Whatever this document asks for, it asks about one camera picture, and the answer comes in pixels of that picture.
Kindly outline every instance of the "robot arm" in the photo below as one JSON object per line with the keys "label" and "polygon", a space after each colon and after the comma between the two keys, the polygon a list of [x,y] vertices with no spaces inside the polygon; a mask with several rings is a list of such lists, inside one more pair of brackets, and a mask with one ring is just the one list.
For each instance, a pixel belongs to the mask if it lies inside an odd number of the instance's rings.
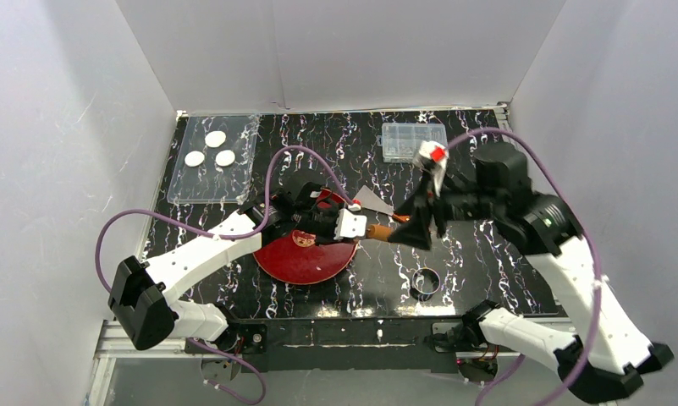
{"label": "robot arm", "polygon": [[295,190],[281,189],[268,208],[267,226],[249,238],[218,236],[251,232],[262,220],[263,201],[242,206],[210,229],[214,238],[198,236],[144,263],[134,256],[122,261],[114,277],[109,307],[135,347],[148,349],[168,337],[217,340],[229,327],[231,314],[214,304],[179,298],[216,270],[293,229],[314,233],[317,242],[323,244],[362,237],[366,217],[337,206],[317,209],[320,191],[321,185],[312,182],[300,183]]}
{"label": "robot arm", "polygon": [[[565,379],[582,351],[593,313],[593,258],[570,207],[557,196],[532,190],[526,156],[513,145],[482,145],[474,152],[477,176],[454,180],[433,162],[441,154],[421,148],[414,162],[424,170],[414,195],[397,214],[408,223],[389,242],[430,249],[428,225],[445,233],[446,222],[490,219],[550,285],[576,327],[576,334],[540,326],[485,301],[462,317],[453,343],[473,347],[494,343],[512,348],[555,370]],[[431,189],[440,185],[441,193]],[[587,403],[627,398],[641,385],[641,374],[662,369],[673,359],[670,348],[651,343],[632,323],[603,280],[601,314],[589,364],[571,391]]]}

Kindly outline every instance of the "small metal cylinder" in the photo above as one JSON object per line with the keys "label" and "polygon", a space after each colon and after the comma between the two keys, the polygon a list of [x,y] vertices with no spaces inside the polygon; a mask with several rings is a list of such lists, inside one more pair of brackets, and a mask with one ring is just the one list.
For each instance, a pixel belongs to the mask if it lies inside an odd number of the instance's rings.
{"label": "small metal cylinder", "polygon": [[420,301],[429,300],[441,289],[441,278],[431,268],[421,268],[411,277],[411,296]]}

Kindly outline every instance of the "white round pad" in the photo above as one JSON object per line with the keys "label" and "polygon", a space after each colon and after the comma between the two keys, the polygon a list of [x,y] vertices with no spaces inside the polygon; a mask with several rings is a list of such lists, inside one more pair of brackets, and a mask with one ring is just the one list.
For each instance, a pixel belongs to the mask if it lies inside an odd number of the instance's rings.
{"label": "white round pad", "polygon": [[221,151],[217,154],[217,165],[220,167],[227,167],[234,163],[236,155],[230,150]]}
{"label": "white round pad", "polygon": [[204,137],[204,142],[209,148],[217,148],[226,141],[226,134],[223,131],[212,131]]}
{"label": "white round pad", "polygon": [[202,162],[204,162],[204,154],[200,151],[192,151],[184,157],[184,164],[187,167],[198,167]]}

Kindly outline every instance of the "transparent plastic box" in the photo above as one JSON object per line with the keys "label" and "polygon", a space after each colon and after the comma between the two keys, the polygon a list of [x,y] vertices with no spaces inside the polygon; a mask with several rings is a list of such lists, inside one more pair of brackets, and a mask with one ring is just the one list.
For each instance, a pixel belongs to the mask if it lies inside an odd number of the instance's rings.
{"label": "transparent plastic box", "polygon": [[443,124],[383,123],[383,161],[411,162],[422,141],[436,141],[446,146],[446,127]]}
{"label": "transparent plastic box", "polygon": [[[259,114],[189,117],[167,191],[169,203],[244,203],[251,187],[260,117]],[[218,130],[226,134],[226,141],[218,148],[209,148],[204,137]],[[233,151],[236,161],[228,167],[219,167],[214,160],[225,150]],[[192,151],[204,154],[204,162],[198,167],[184,163]]]}

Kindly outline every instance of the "red plate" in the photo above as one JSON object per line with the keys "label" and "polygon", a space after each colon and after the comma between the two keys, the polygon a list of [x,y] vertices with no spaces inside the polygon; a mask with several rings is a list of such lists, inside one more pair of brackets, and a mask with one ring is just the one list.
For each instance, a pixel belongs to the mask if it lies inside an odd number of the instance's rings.
{"label": "red plate", "polygon": [[[319,199],[344,201],[328,190]],[[356,253],[356,244],[316,245],[316,236],[294,230],[254,253],[259,266],[281,282],[309,285],[323,282],[343,271]]]}

